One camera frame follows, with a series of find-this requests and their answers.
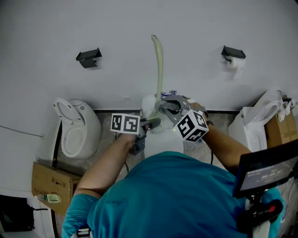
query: floor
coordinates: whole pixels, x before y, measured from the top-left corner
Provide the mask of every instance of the floor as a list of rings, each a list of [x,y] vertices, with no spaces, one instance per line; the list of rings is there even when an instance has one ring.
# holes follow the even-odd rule
[[[59,148],[58,153],[58,166],[65,168],[71,172],[75,172],[77,174],[83,174],[100,156],[100,154],[114,141],[114,133],[110,131],[110,122],[111,122],[111,114],[109,113],[99,113],[97,114],[101,124],[102,124],[102,138],[99,144],[99,148],[94,156],[89,159],[70,159],[64,156],[61,147]],[[236,115],[234,114],[210,114],[210,120],[213,121],[214,126],[221,130],[224,133],[227,133],[228,125],[234,120]],[[189,155],[195,159],[198,159],[205,163],[210,163],[211,160],[211,151],[206,144],[198,143],[184,143],[184,153]],[[129,169],[131,170],[135,165],[141,162],[144,159],[144,154],[140,153],[136,156],[132,157],[131,155],[127,158],[127,164]],[[213,165],[218,166],[220,168],[224,167],[218,161],[216,157],[214,157]],[[121,173],[117,180],[123,179],[127,174],[127,170],[123,167]],[[281,238],[283,234],[287,233],[290,226],[294,224],[296,220],[296,212],[298,212],[298,184],[294,183],[289,193],[290,187],[293,184],[293,179],[288,181],[286,184],[280,185],[278,189],[280,190],[283,199],[285,200],[286,204],[288,201],[289,195],[289,205],[286,212],[286,217],[284,222],[281,224],[278,237]],[[56,224],[57,224],[57,231],[59,236],[61,237],[61,227],[64,218],[56,214]]]

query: screen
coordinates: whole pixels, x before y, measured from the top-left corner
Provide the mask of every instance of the screen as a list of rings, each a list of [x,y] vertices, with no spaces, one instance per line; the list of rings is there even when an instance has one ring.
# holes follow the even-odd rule
[[[294,157],[276,165],[247,172],[240,190],[261,187],[287,178],[297,161],[298,157]]]

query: beige hose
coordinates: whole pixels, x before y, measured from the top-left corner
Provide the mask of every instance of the beige hose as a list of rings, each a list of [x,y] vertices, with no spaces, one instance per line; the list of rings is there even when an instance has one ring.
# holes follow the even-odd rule
[[[158,66],[158,83],[157,83],[157,95],[156,95],[156,103],[160,101],[160,97],[162,94],[163,87],[163,46],[160,40],[155,36],[151,35],[151,39],[154,43],[156,58],[157,58],[157,66]],[[157,110],[150,114],[149,118],[152,119],[156,116]]]

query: hand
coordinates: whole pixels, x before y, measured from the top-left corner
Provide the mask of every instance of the hand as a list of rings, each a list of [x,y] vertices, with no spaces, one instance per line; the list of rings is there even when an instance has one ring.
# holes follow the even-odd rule
[[[121,134],[118,139],[126,144],[129,149],[131,149],[136,137],[137,136],[134,134]]]
[[[201,104],[197,103],[197,102],[193,102],[190,104],[191,109],[196,108],[196,107],[201,107]],[[203,114],[203,117],[205,119],[205,121],[207,121],[207,116],[206,113]]]

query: toilet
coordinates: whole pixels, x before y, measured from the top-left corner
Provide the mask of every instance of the toilet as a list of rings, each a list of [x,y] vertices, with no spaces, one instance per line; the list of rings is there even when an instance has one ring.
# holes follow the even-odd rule
[[[183,153],[183,140],[177,139],[177,132],[172,130],[173,122],[166,114],[160,112],[157,112],[156,117],[161,119],[161,124],[157,128],[147,131],[144,149],[145,158],[165,151]]]
[[[242,108],[228,127],[229,135],[252,152],[267,149],[264,125],[278,112],[282,103],[281,90],[268,90],[254,107]]]
[[[87,159],[97,150],[102,127],[92,108],[80,100],[56,98],[54,109],[62,120],[61,147],[70,158]]]

